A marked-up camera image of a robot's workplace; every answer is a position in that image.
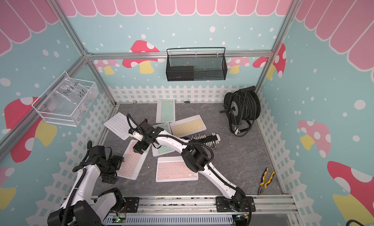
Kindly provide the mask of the pink key keyboard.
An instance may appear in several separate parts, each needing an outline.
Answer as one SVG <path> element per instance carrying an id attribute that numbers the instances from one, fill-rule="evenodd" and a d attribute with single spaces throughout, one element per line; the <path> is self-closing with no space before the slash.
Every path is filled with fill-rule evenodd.
<path id="1" fill-rule="evenodd" d="M 181 156 L 159 157 L 156 182 L 197 181 L 198 173 L 191 171 Z"/>
<path id="2" fill-rule="evenodd" d="M 136 180 L 139 172 L 144 164 L 144 161 L 148 155 L 149 149 L 138 154 L 133 151 L 133 147 L 136 145 L 137 140 L 131 140 L 126 151 L 123 154 L 124 162 L 121 163 L 120 169 L 117 171 L 117 176 L 127 178 L 130 180 Z"/>

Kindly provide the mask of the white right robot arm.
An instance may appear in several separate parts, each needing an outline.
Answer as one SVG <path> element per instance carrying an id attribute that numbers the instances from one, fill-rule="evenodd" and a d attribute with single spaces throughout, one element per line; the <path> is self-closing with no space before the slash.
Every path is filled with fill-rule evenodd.
<path id="1" fill-rule="evenodd" d="M 146 119 L 138 124 L 130 114 L 126 117 L 130 127 L 129 134 L 137 139 L 133 147 L 135 153 L 143 154 L 154 143 L 173 149 L 181 155 L 185 165 L 191 171 L 202 174 L 221 191 L 233 211 L 252 212 L 253 204 L 244 191 L 227 180 L 211 163 L 214 159 L 214 152 L 210 147 L 194 139 L 178 138 L 163 128 L 155 128 Z"/>

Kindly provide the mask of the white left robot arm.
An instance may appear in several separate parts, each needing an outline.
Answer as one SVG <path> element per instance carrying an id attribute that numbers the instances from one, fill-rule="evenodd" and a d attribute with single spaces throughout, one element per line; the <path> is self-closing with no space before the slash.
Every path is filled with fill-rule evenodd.
<path id="1" fill-rule="evenodd" d="M 73 168 L 77 179 L 67 199 L 60 208 L 48 216 L 49 226 L 102 226 L 110 212 L 118 213 L 127 208 L 127 201 L 118 188 L 102 192 L 90 205 L 94 185 L 99 177 L 104 183 L 115 184 L 117 171 L 124 157 L 106 155 L 104 146 L 93 146 L 87 142 L 87 153 L 80 164 Z"/>

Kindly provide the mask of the near green key keyboard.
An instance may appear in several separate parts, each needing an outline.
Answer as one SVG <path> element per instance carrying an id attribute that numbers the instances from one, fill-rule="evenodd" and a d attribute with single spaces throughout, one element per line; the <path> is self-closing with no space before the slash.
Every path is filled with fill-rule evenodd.
<path id="1" fill-rule="evenodd" d="M 171 129 L 170 129 L 169 123 L 157 124 L 157 125 L 154 125 L 153 127 L 154 128 L 160 127 L 163 130 L 167 131 L 168 133 L 171 133 Z M 154 157 L 174 152 L 173 149 L 169 148 L 168 146 L 163 146 L 163 145 L 162 146 L 161 145 L 157 145 L 156 147 L 154 145 L 151 145 L 151 148 L 152 148 L 152 153 L 153 153 Z"/>

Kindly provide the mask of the green key keyboard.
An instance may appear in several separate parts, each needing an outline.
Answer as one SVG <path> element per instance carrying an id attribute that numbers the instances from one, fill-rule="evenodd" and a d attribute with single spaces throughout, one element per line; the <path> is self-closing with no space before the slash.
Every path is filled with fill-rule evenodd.
<path id="1" fill-rule="evenodd" d="M 156 123 L 175 121 L 175 100 L 159 100 L 157 102 Z"/>
<path id="2" fill-rule="evenodd" d="M 157 124 L 157 125 L 154 125 L 153 127 L 154 128 L 160 127 L 163 130 L 167 131 L 168 133 L 171 133 L 171 129 L 170 129 L 169 123 Z M 163 145 L 162 146 L 161 145 L 157 145 L 156 147 L 154 145 L 151 145 L 151 148 L 152 148 L 152 153 L 153 153 L 154 157 L 174 152 L 173 149 L 169 148 L 168 146 L 163 146 Z"/>

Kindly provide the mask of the far green key keyboard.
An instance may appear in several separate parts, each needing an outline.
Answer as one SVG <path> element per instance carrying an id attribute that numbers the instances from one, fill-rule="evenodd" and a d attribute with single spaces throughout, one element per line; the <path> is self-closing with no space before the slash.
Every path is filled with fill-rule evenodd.
<path id="1" fill-rule="evenodd" d="M 157 102 L 156 123 L 175 121 L 175 100 L 159 100 Z"/>

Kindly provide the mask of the yellow key white keyboard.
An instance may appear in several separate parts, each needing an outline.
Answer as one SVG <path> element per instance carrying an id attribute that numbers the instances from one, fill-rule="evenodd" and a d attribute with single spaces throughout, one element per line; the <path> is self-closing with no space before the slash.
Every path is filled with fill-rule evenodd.
<path id="1" fill-rule="evenodd" d="M 174 136 L 185 137 L 206 130 L 200 115 L 188 117 L 170 124 Z"/>

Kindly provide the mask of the black box in basket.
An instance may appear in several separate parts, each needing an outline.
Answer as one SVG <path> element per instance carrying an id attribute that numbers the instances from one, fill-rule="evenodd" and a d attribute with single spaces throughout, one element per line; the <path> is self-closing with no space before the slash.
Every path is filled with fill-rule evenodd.
<path id="1" fill-rule="evenodd" d="M 194 81 L 193 66 L 167 66 L 168 81 Z"/>

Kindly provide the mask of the plastic bag in basket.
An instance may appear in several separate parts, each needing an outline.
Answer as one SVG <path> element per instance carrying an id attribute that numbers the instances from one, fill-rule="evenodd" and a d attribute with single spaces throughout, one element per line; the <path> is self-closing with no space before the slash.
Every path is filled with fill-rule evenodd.
<path id="1" fill-rule="evenodd" d="M 82 85 L 78 80 L 66 76 L 53 90 L 53 93 L 58 104 L 71 111 L 86 97 L 89 89 L 89 87 Z"/>

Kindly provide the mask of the yellow handled pliers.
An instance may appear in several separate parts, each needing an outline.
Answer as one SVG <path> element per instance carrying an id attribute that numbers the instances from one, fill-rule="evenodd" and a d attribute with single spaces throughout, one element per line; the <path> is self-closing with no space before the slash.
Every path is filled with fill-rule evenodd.
<path id="1" fill-rule="evenodd" d="M 265 169 L 262 175 L 261 183 L 259 184 L 258 195 L 263 194 L 263 192 L 267 189 L 268 185 L 272 182 L 274 175 L 275 172 L 269 171 L 269 167 Z"/>

